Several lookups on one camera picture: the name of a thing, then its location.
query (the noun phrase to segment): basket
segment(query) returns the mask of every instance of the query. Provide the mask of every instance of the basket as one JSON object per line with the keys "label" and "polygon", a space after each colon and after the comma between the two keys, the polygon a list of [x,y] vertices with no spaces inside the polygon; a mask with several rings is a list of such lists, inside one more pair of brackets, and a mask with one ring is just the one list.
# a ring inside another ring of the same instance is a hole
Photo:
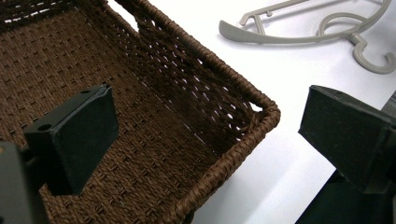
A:
{"label": "basket", "polygon": [[[107,83],[120,136],[78,196],[40,190],[51,223],[189,223],[279,122],[265,94],[144,0],[0,1],[0,141]],[[254,111],[251,104],[261,108]]]}

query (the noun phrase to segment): white table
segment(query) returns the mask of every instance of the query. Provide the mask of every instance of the white table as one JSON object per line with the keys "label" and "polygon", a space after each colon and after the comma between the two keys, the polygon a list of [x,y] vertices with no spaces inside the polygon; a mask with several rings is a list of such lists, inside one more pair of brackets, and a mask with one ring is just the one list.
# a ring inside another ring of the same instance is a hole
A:
{"label": "white table", "polygon": [[[354,60],[354,46],[345,39],[274,46],[235,43],[219,34],[220,20],[237,25],[244,13],[279,0],[149,1],[275,100],[282,111],[278,127],[196,212],[193,223],[294,223],[334,171],[297,133],[309,86],[344,91],[381,109],[396,90],[396,72],[377,75],[365,70]],[[347,11],[369,17],[379,8],[381,1],[376,2],[309,1],[276,11],[266,20],[265,31],[268,35],[314,35],[325,16]],[[113,1],[109,3],[119,10]],[[120,14],[133,23],[131,17]],[[384,64],[386,52],[396,53],[395,22],[393,1],[380,21],[361,34],[369,43],[364,55],[370,62]],[[329,31],[345,28],[337,25]]]}

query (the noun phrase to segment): wicker basket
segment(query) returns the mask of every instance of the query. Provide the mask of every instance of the wicker basket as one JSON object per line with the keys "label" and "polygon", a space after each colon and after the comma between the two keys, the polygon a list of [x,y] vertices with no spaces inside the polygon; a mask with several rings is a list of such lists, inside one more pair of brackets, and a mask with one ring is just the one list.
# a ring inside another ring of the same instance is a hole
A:
{"label": "wicker basket", "polygon": [[49,220],[188,223],[280,112],[147,1],[118,2],[138,31],[103,0],[0,1],[0,141],[108,83],[120,136],[81,195],[40,190]]}

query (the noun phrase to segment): woven basket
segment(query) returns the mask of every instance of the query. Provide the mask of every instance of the woven basket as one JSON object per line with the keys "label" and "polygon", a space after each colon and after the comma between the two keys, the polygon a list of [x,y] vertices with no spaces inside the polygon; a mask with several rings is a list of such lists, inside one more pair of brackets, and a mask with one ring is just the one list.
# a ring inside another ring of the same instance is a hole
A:
{"label": "woven basket", "polygon": [[0,141],[108,83],[120,136],[81,195],[40,190],[49,220],[188,223],[280,112],[147,1],[118,2],[138,31],[103,0],[0,1]]}

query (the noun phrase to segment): basket bottom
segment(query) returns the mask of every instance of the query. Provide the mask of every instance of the basket bottom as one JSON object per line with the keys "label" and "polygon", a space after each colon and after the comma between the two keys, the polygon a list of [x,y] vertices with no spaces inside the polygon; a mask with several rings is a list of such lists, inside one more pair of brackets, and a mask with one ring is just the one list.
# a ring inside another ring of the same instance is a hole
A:
{"label": "basket bottom", "polygon": [[43,196],[53,223],[153,222],[218,157],[135,76],[84,15],[60,15],[0,35],[0,141],[81,90],[108,83],[120,136],[79,196]]}

